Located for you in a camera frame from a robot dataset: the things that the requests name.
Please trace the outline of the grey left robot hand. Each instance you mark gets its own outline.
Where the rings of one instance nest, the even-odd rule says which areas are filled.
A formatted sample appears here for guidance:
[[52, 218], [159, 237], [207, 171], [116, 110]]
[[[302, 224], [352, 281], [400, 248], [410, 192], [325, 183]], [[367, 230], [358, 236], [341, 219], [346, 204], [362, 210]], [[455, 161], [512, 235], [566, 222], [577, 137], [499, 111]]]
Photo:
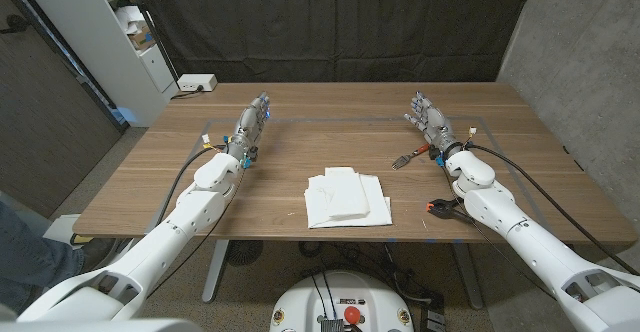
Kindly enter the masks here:
[[227, 153], [238, 161], [254, 161], [266, 121], [270, 117], [270, 99], [263, 91], [242, 112], [228, 142]]

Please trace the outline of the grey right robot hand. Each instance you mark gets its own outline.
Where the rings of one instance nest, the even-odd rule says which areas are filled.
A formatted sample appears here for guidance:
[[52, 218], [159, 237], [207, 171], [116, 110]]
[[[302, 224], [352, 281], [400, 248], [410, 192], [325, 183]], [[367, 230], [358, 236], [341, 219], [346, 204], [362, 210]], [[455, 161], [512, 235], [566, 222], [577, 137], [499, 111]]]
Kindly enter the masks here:
[[462, 150], [449, 119], [420, 91], [411, 100], [411, 114], [404, 117], [424, 136], [430, 146], [437, 148], [444, 159]]

